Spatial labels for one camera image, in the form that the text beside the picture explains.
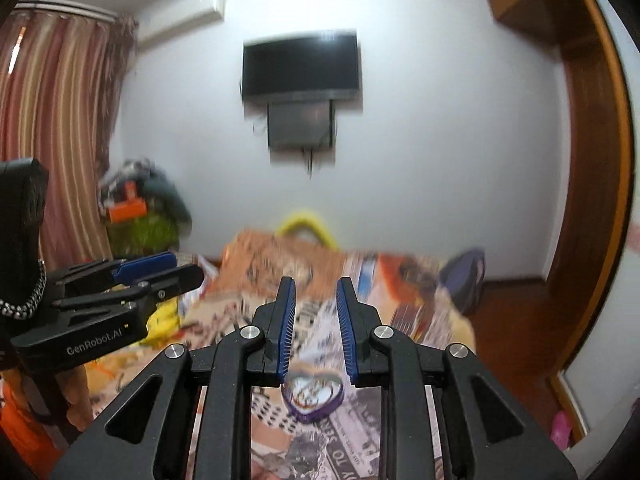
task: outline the pink shoe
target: pink shoe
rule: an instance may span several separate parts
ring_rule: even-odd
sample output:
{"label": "pink shoe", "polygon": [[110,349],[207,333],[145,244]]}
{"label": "pink shoe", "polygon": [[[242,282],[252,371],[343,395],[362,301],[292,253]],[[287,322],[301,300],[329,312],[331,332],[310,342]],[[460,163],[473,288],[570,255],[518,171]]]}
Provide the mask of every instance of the pink shoe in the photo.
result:
{"label": "pink shoe", "polygon": [[561,451],[569,447],[569,436],[571,435],[571,423],[565,412],[557,412],[551,425],[551,440]]}

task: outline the bedspread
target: bedspread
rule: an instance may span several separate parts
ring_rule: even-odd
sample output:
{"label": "bedspread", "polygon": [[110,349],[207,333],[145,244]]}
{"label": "bedspread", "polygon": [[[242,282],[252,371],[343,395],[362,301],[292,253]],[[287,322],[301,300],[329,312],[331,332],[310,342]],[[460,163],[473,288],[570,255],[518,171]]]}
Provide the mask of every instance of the bedspread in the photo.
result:
{"label": "bedspread", "polygon": [[[375,306],[380,318],[414,341],[444,348],[463,342],[474,348],[470,323],[457,313],[438,280],[434,258],[383,253],[341,253],[295,238],[244,231],[223,255],[220,276],[185,313],[180,329],[153,345],[133,345],[87,367],[97,415],[166,345],[200,348],[248,324],[255,309],[276,295],[281,276],[296,282],[296,323],[292,365],[303,361],[342,374],[344,402],[315,424],[300,424],[287,413],[280,390],[254,388],[252,397],[252,478],[376,478],[380,453],[380,389],[356,389],[344,372],[335,286],[350,276],[358,299]],[[434,455],[440,457],[430,388]],[[202,412],[201,396],[196,426]],[[190,453],[193,468],[194,432]],[[441,461],[438,477],[442,477]]]}

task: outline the silver bracelet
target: silver bracelet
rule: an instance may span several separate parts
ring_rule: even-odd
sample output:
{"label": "silver bracelet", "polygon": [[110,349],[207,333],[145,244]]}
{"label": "silver bracelet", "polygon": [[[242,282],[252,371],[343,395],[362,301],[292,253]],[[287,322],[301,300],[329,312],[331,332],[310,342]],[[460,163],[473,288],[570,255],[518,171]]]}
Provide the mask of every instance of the silver bracelet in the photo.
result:
{"label": "silver bracelet", "polygon": [[42,301],[42,295],[47,286],[47,269],[44,266],[44,260],[39,260],[38,264],[40,266],[40,276],[31,293],[31,297],[22,305],[13,305],[8,301],[0,300],[0,314],[14,319],[29,319],[33,317],[40,301]]}

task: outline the pile of clothes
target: pile of clothes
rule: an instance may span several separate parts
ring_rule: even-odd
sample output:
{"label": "pile of clothes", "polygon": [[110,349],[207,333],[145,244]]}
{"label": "pile of clothes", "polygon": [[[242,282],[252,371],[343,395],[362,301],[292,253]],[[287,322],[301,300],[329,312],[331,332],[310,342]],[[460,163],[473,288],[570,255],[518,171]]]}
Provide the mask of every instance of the pile of clothes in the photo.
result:
{"label": "pile of clothes", "polygon": [[177,250],[191,215],[174,184],[148,158],[126,160],[98,186],[114,257],[131,258]]}

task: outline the pink sticker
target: pink sticker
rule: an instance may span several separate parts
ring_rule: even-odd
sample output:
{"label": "pink sticker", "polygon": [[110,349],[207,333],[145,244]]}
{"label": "pink sticker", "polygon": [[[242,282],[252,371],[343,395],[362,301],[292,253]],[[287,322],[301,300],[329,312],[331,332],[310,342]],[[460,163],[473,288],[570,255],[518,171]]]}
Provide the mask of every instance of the pink sticker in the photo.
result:
{"label": "pink sticker", "polygon": [[640,254],[640,224],[629,223],[629,231],[626,234],[626,246],[632,251]]}

